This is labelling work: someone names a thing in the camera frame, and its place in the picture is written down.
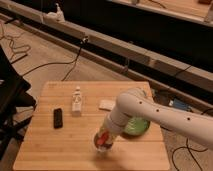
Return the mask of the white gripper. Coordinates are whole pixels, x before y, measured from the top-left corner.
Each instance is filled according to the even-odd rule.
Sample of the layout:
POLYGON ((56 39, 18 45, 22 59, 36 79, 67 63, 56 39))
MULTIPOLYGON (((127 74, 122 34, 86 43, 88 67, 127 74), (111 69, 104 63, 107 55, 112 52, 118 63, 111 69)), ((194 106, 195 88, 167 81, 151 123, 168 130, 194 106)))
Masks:
POLYGON ((115 113, 110 113, 106 116, 106 118, 104 120, 104 125, 106 127, 105 126, 100 127, 100 129, 98 131, 98 137, 100 138, 103 133, 109 131, 110 134, 109 134, 108 139, 106 141, 106 145, 112 146, 114 141, 117 138, 117 135, 120 135, 123 132, 123 130, 126 126, 126 118, 123 117, 123 116, 117 115, 115 113))

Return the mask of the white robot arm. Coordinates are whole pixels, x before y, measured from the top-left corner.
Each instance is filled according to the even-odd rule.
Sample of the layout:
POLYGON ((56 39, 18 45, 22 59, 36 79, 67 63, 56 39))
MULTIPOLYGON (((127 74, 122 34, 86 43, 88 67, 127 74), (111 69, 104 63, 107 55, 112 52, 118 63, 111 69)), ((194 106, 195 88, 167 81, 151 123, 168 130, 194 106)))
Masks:
POLYGON ((96 148, 110 149, 132 117, 142 117, 167 127, 213 150, 213 118, 154 103, 139 87, 117 96, 115 106, 94 138, 96 148))

